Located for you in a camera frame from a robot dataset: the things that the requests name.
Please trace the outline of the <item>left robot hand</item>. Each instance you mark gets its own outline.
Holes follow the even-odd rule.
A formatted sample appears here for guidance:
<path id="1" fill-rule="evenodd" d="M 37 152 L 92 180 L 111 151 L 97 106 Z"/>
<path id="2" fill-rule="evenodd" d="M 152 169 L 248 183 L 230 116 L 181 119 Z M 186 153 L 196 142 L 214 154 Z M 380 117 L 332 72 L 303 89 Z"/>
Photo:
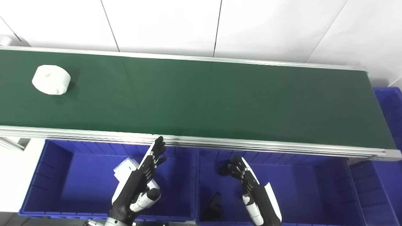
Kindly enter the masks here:
<path id="1" fill-rule="evenodd" d="M 158 166 L 167 160 L 165 156 L 161 157 L 165 150 L 164 138 L 160 136 L 151 144 L 139 167 L 130 173 L 122 191 L 112 203 L 106 226 L 132 226 L 139 212 L 160 198 L 160 189 L 150 189 L 148 183 L 155 176 Z"/>

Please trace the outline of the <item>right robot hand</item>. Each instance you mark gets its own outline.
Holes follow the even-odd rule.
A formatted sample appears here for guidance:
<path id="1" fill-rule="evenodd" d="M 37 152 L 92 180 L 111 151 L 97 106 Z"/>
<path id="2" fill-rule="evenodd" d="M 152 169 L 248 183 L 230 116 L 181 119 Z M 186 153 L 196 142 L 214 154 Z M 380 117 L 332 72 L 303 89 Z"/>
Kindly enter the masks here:
<path id="1" fill-rule="evenodd" d="M 232 176 L 242 185 L 242 201 L 254 226 L 281 226 L 282 214 L 270 183 L 261 185 L 251 166 L 233 154 L 218 170 L 221 176 Z"/>

